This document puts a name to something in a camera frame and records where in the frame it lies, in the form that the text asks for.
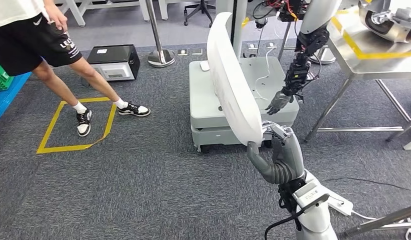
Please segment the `black shorts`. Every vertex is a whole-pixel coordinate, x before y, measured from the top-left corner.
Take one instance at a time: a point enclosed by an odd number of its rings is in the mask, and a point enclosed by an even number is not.
[[[60,67],[81,57],[69,36],[41,13],[0,27],[0,65],[10,76],[33,71],[43,59]]]

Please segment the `shoe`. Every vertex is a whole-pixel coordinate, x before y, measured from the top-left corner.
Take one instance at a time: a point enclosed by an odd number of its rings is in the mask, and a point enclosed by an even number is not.
[[[77,134],[80,137],[86,137],[90,131],[91,131],[91,116],[92,116],[92,111],[89,109],[86,109],[86,111],[82,114],[77,113],[77,122],[79,123],[79,126],[77,126]]]
[[[139,106],[132,104],[132,102],[128,102],[127,107],[125,108],[117,108],[118,114],[120,115],[135,115],[137,117],[145,117],[150,115],[151,110],[144,106]]]

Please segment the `yellow tape square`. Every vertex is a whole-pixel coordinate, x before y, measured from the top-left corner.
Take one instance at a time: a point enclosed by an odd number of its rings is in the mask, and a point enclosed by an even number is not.
[[[338,32],[342,35],[345,42],[351,48],[351,50],[356,55],[357,59],[360,60],[370,60],[370,59],[398,59],[398,58],[408,58],[411,57],[410,52],[372,52],[367,53],[363,52],[360,47],[356,44],[354,39],[350,36],[350,34],[343,28],[340,20],[338,20],[337,15],[345,15],[345,14],[358,14],[359,9],[358,7],[352,7],[350,9],[339,10],[336,12],[336,15],[332,17],[331,22],[338,30]]]
[[[93,102],[105,102],[105,101],[110,101],[108,97],[93,97],[93,98],[83,98],[79,99],[79,102],[81,103],[93,103]],[[61,101],[60,104],[58,105],[57,110],[54,113],[54,116],[51,119],[51,122],[49,123],[48,128],[46,129],[45,135],[42,138],[42,141],[40,141],[40,145],[36,151],[36,154],[47,154],[47,153],[56,153],[56,152],[68,152],[68,151],[79,151],[79,150],[85,150],[96,143],[100,142],[104,138],[107,137],[107,135],[110,133],[110,130],[112,129],[113,125],[113,119],[116,113],[116,105],[112,105],[110,114],[108,115],[107,119],[107,124],[105,126],[105,131],[104,134],[100,139],[95,141],[92,144],[83,144],[83,145],[71,145],[71,146],[53,146],[53,147],[45,147],[47,145],[47,141],[50,138],[51,132],[53,131],[53,128],[57,122],[57,119],[59,118],[60,112],[63,109],[64,105],[66,105],[67,102]]]

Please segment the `white curved panel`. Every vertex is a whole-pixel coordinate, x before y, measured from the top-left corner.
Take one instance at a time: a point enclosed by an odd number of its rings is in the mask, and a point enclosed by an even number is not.
[[[215,93],[233,133],[244,145],[250,141],[260,144],[262,116],[226,30],[231,15],[221,12],[213,22],[207,40],[208,65]]]

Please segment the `wheel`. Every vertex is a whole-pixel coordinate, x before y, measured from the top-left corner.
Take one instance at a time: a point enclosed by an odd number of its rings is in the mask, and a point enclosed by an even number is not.
[[[265,146],[265,147],[268,148],[268,149],[273,148],[272,140],[264,140],[264,141],[263,141],[263,146]]]
[[[201,153],[208,154],[210,152],[210,145],[201,145],[199,146]]]

